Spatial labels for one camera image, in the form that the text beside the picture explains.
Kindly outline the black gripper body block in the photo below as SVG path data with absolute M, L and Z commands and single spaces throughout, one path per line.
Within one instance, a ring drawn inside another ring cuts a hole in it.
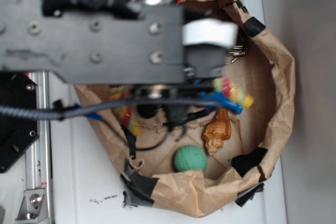
M 222 74 L 237 32 L 177 0 L 1 0 L 1 73 L 184 86 Z

